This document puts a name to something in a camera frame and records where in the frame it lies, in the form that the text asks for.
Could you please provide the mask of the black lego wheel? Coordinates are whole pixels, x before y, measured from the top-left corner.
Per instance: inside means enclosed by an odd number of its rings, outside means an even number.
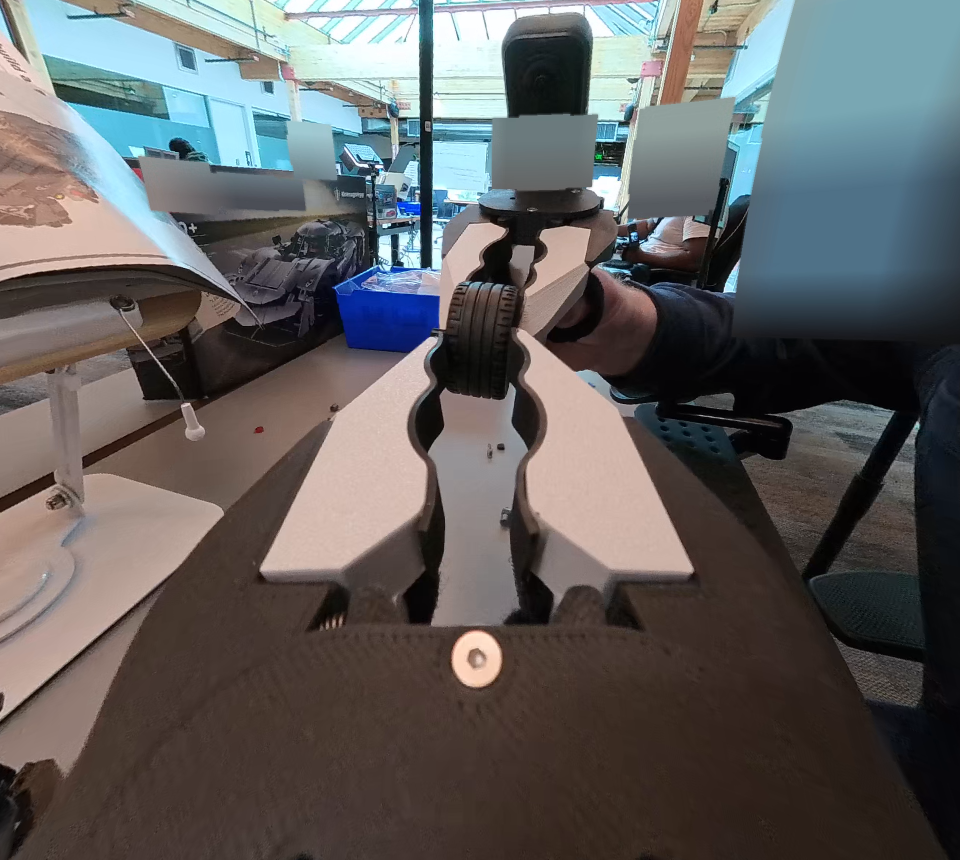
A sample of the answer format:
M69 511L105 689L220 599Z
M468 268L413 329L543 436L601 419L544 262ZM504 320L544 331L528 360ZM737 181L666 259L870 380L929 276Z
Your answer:
M512 333L521 307L521 291L513 285L468 281L455 287L443 330L446 387L453 394L506 397Z

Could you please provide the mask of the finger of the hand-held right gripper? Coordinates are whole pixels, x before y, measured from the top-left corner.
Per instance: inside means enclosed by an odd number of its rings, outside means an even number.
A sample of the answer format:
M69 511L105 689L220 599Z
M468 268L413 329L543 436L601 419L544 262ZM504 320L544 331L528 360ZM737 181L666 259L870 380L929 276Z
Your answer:
M438 293L438 326L446 328L450 304L462 283L494 283L516 287L511 270L514 242L509 227L478 221L465 226L442 258Z
M582 297L593 267L612 256L617 236L614 214L594 214L545 226L531 245L519 245L519 329L545 338Z

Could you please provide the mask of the black panel light on stand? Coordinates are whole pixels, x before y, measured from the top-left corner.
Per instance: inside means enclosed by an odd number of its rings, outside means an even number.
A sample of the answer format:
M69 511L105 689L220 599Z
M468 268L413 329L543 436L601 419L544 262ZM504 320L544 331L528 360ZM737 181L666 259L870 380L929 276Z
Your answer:
M366 185L367 242L370 261L380 266L377 188L383 162L368 145L343 144L340 163L346 173L361 177Z

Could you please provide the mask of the white book stand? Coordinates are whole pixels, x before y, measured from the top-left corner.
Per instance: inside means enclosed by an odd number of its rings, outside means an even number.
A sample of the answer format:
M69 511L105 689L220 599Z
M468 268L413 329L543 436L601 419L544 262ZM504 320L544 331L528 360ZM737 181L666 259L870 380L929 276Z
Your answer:
M45 374L54 483L1 516L2 718L10 717L165 581L220 506L114 474L86 474L79 362L174 334L195 290L130 292L2 319L2 380Z

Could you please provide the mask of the black pole with ribbed disc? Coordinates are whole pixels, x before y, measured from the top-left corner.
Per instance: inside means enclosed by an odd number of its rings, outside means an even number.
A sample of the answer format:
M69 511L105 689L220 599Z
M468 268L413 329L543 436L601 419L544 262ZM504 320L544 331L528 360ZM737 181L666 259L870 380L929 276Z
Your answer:
M434 0L417 0L418 22L418 119L419 266L434 265Z

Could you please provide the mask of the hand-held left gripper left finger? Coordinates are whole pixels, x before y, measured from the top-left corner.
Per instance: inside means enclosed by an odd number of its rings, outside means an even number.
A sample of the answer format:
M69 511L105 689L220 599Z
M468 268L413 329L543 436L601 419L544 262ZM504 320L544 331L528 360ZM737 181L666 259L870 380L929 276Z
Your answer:
M433 602L445 517L429 448L443 431L443 338L429 337L330 422L260 565L272 583L378 587Z

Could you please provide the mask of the person's right forearm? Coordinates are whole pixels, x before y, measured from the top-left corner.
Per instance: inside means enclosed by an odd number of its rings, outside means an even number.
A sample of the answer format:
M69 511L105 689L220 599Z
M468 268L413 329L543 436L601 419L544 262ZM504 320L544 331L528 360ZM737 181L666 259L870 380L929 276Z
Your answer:
M678 285L639 289L654 302L654 339L639 364L612 377L662 400L732 395L743 412L779 414L851 401L919 409L918 376L947 349L917 342L738 338L735 297Z

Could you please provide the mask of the blue plastic bin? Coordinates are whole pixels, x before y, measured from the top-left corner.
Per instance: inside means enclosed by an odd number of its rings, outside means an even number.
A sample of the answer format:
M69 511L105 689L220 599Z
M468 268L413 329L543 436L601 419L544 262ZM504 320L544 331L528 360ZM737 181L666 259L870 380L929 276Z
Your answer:
M407 353L440 328L440 273L372 267L334 288L347 345Z

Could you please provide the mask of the person's right hand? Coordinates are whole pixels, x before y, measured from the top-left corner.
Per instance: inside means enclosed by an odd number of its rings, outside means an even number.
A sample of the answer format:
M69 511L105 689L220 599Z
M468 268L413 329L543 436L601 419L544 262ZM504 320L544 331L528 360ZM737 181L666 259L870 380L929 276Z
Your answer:
M589 274L582 295L547 334L545 345L575 372L624 376L642 361L658 324L651 296L604 270Z

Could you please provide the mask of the open instruction book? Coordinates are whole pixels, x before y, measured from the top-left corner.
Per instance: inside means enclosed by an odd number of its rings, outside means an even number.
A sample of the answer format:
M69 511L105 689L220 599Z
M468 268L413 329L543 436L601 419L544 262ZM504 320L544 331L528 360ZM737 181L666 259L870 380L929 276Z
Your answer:
M229 281L143 181L45 88L6 37L1 48L1 314L200 291L241 303Z

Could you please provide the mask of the dark lego set box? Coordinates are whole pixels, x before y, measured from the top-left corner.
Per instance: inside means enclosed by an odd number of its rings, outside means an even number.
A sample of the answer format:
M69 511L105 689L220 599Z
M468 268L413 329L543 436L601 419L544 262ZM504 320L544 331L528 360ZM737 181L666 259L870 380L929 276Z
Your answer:
M207 295L177 333L126 352L146 400L216 398L342 333L336 286L370 267L368 197L318 182L304 211L174 214L238 295Z

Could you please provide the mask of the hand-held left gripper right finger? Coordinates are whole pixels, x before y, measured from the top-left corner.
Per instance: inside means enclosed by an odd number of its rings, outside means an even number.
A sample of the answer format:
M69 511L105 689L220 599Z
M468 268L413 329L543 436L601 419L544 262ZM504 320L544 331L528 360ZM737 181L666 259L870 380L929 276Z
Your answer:
M529 334L511 339L511 423L526 453L511 505L521 603L575 588L689 581L694 566L625 418Z

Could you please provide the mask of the white whiteboard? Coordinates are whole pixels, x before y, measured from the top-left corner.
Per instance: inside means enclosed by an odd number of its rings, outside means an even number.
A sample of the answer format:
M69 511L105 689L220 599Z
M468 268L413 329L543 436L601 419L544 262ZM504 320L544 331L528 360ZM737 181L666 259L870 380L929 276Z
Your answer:
M483 194L490 189L490 143L434 141L436 190Z

